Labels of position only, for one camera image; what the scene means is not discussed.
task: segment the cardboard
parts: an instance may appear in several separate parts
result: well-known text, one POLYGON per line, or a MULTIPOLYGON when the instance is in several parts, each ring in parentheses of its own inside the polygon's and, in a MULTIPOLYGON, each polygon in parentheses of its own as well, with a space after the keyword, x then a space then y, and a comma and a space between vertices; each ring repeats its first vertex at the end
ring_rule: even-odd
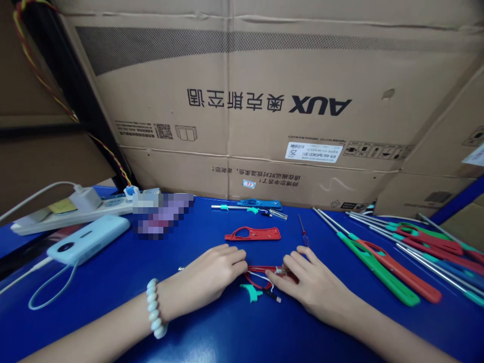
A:
POLYGON ((405 172, 479 177, 484 167, 462 161, 484 142, 484 66, 471 76, 460 96, 403 165, 405 172))
POLYGON ((463 242, 484 251, 484 194, 454 214, 441 227, 463 242))
POLYGON ((421 213, 431 217, 473 182, 473 179, 400 172, 378 195, 375 214, 415 218, 421 213))
POLYGON ((222 199, 269 199, 284 205, 361 210, 372 203, 394 173, 284 162, 255 161, 124 148, 143 188, 189 192, 222 199))
POLYGON ((473 1, 57 4, 144 188, 333 209, 380 194, 383 206, 414 148, 456 123, 442 115, 482 65, 473 1))

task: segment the white cable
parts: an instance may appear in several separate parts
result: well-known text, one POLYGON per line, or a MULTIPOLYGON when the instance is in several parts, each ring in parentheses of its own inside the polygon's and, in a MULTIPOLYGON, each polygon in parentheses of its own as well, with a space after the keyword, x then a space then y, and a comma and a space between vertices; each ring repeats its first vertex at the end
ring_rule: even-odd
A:
POLYGON ((34 265, 29 271, 27 271, 26 273, 24 273, 22 276, 20 276, 19 278, 15 279, 14 281, 12 281, 10 284, 8 284, 6 287, 4 287, 1 291, 0 291, 0 295, 3 294, 5 291, 7 291, 9 288, 11 288, 13 285, 15 285, 17 282, 19 282, 20 280, 22 280, 25 276, 28 276, 30 275, 32 272, 38 270, 39 268, 41 267, 44 267, 45 265, 47 265, 50 261, 52 261, 53 258, 52 257, 47 257, 47 258, 44 258, 42 261, 40 261, 38 264, 34 265))
POLYGON ((272 283, 272 281, 271 281, 271 280, 269 280, 267 277, 264 277, 264 276, 258 275, 258 274, 256 274, 255 272, 252 272, 252 271, 247 271, 247 272, 249 272, 249 273, 250 273, 250 274, 252 274, 252 275, 256 275, 256 276, 258 276, 258 277, 260 277, 260 278, 262 278, 262 279, 264 279, 264 280, 269 281, 269 282, 270 282, 270 284, 272 285, 272 287, 271 287, 271 292, 272 292, 272 290, 274 290, 274 284, 273 284, 273 283, 272 283))
POLYGON ((4 220, 5 218, 7 218, 9 215, 11 215, 13 212, 15 212, 16 210, 18 210, 19 208, 23 207, 25 204, 27 204, 28 202, 30 202, 32 199, 38 197, 39 195, 41 195, 43 192, 49 190, 50 188, 52 187, 55 187, 56 185, 59 185, 59 184, 71 184, 74 186, 74 189, 76 192, 78 193, 81 193, 83 188, 82 186, 80 186, 79 184, 76 184, 76 183, 73 183, 71 181, 59 181, 59 182, 55 182, 55 183, 52 183, 51 185, 49 186, 46 186, 45 188, 39 190, 37 193, 34 193, 32 194, 31 196, 29 196, 26 200, 24 200, 23 202, 20 202, 19 204, 17 204, 15 207, 13 207, 11 210, 9 210, 7 213, 5 213, 4 215, 2 215, 0 217, 0 221, 4 220))
POLYGON ((379 216, 379 217, 405 219, 405 220, 409 220, 409 221, 412 221, 412 222, 417 222, 417 223, 422 223, 422 224, 427 224, 428 225, 427 222, 420 221, 418 219, 413 219, 413 218, 405 218, 405 217, 398 217, 398 216, 379 216))

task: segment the printed label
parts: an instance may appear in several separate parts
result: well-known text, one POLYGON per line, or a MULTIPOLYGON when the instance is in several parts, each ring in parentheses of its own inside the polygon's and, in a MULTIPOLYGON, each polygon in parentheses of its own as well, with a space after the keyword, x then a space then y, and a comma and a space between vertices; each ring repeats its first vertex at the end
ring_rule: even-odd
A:
POLYGON ((286 159, 335 163, 341 150, 343 150, 343 147, 339 145, 289 142, 287 144, 286 159))
POLYGON ((474 150, 474 152, 462 160, 462 162, 466 164, 484 166, 484 144, 474 150))
POLYGON ((254 187, 256 186, 256 184, 253 181, 249 181, 249 180, 244 180, 242 182, 242 185, 250 189, 254 189, 254 187))
POLYGON ((408 145, 376 144, 362 141, 350 141, 344 156, 356 156, 372 159, 403 160, 412 150, 408 145))

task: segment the barcode sticker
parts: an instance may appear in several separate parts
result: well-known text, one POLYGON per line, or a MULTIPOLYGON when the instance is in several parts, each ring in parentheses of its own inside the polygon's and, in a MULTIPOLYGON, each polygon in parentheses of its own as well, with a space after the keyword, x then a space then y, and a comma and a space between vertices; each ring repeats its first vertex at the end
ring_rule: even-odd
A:
POLYGON ((286 159, 335 163, 343 150, 341 145, 320 145, 290 142, 286 159))
POLYGON ((474 152, 462 160, 462 162, 466 164, 484 166, 484 144, 474 150, 474 152))

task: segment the cable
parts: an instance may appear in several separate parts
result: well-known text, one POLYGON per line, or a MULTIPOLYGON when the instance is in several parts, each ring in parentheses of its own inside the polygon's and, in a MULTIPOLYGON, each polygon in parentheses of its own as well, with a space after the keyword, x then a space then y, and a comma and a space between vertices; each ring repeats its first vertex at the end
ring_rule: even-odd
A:
POLYGON ((15 279, 13 282, 11 282, 6 287, 4 287, 0 291, 0 295, 3 294, 5 291, 7 291, 9 288, 11 288, 13 285, 15 285, 17 282, 19 282, 20 280, 22 280, 24 277, 30 275, 34 271, 37 271, 39 268, 44 267, 45 265, 47 265, 52 260, 53 260, 52 257, 47 257, 47 258, 44 258, 42 261, 40 261, 38 264, 35 264, 34 267, 32 267, 29 271, 27 271, 22 276, 20 276, 19 278, 15 279))
POLYGON ((250 273, 251 275, 258 276, 258 277, 260 277, 260 278, 262 278, 262 279, 264 279, 264 280, 267 280, 267 281, 269 282, 269 283, 267 284, 267 286, 266 286, 266 287, 263 287, 263 288, 262 288, 262 287, 260 287, 259 285, 254 284, 254 283, 252 282, 252 280, 251 280, 249 277, 247 277, 247 275, 246 275, 247 280, 248 280, 248 281, 249 281, 249 282, 250 282, 252 285, 254 285, 254 287, 257 287, 257 288, 259 288, 259 289, 261 289, 261 290, 267 290, 267 289, 270 287, 270 288, 271 288, 271 292, 272 292, 272 290, 274 290, 274 284, 273 284, 273 283, 272 283, 272 281, 271 281, 271 280, 269 280, 267 277, 265 277, 265 276, 261 276, 261 275, 259 275, 259 274, 256 274, 255 272, 252 272, 252 271, 247 271, 247 273, 250 273))
POLYGON ((27 204, 28 202, 30 202, 32 199, 38 197, 39 195, 41 195, 43 192, 49 190, 50 188, 52 187, 55 187, 56 185, 59 185, 59 184, 71 184, 74 186, 74 189, 76 190, 76 192, 81 192, 82 191, 82 186, 80 186, 79 184, 76 184, 76 183, 73 183, 71 181, 59 181, 59 182, 55 182, 55 183, 52 183, 51 185, 49 186, 46 186, 45 188, 39 190, 38 192, 32 194, 31 196, 29 196, 26 200, 24 200, 23 202, 20 202, 19 204, 17 204, 15 207, 13 207, 11 210, 9 210, 8 212, 4 213, 1 217, 0 217, 0 221, 4 220, 5 218, 7 218, 9 215, 11 215, 13 212, 15 212, 16 210, 18 210, 20 207, 23 207, 25 204, 27 204))
POLYGON ((60 289, 60 291, 55 294, 55 296, 53 298, 51 298, 49 301, 43 303, 42 305, 39 305, 39 306, 34 306, 33 303, 34 303, 34 299, 37 297, 37 295, 44 289, 44 287, 46 287, 47 285, 49 285, 52 281, 54 281, 56 278, 58 278, 60 275, 62 275, 70 266, 69 265, 66 265, 62 270, 60 270, 59 272, 57 272, 54 276, 52 276, 50 279, 48 279, 46 282, 44 282, 42 284, 42 286, 40 286, 36 292, 34 292, 34 294, 32 295, 32 297, 30 298, 29 300, 29 309, 30 310, 40 310, 44 307, 46 307, 47 305, 49 305, 50 303, 52 303, 54 300, 56 300, 68 287, 69 285, 71 284, 71 281, 74 277, 74 274, 76 273, 76 270, 77 270, 77 265, 78 265, 78 262, 77 261, 73 268, 72 268, 72 272, 71 272, 71 275, 69 276, 69 280, 67 280, 66 284, 64 285, 64 287, 62 289, 60 289))
MULTIPOLYGON (((14 10, 14 22, 15 22, 15 27, 16 27, 16 31, 17 31, 17 35, 19 36, 20 38, 20 42, 22 44, 22 50, 25 54, 25 57, 27 58, 27 60, 29 61, 29 64, 32 68, 32 70, 34 71, 35 73, 35 76, 37 77, 37 79, 39 80, 39 82, 44 86, 44 88, 47 90, 47 92, 53 97, 53 99, 62 107, 62 109, 64 110, 64 112, 76 123, 79 123, 79 119, 77 118, 76 114, 70 110, 54 93, 54 91, 52 90, 52 88, 48 85, 48 83, 46 82, 46 80, 44 79, 44 77, 42 76, 42 73, 40 72, 39 68, 37 67, 35 61, 34 61, 34 55, 32 53, 32 50, 30 49, 30 46, 27 42, 27 39, 25 37, 25 34, 22 30, 22 13, 25 11, 25 9, 27 8, 27 5, 31 4, 31 3, 39 3, 39 4, 43 4, 43 5, 46 5, 47 7, 51 8, 52 10, 54 10, 56 13, 60 13, 59 10, 54 7, 52 4, 48 3, 47 1, 45 0, 22 0, 20 2, 17 3, 16 5, 16 9, 14 10)), ((121 166, 121 163, 119 162, 119 160, 116 158, 116 156, 113 154, 113 152, 101 141, 99 140, 98 138, 96 138, 94 135, 92 135, 90 132, 88 132, 88 135, 93 139, 95 140, 97 143, 99 143, 110 155, 111 157, 113 158, 113 160, 115 161, 115 163, 117 164, 119 170, 121 171, 121 175, 123 176, 123 178, 126 179, 126 182, 128 183, 128 187, 130 187, 132 184, 131 184, 131 181, 130 179, 128 178, 128 175, 126 174, 125 170, 123 169, 123 167, 121 166)))

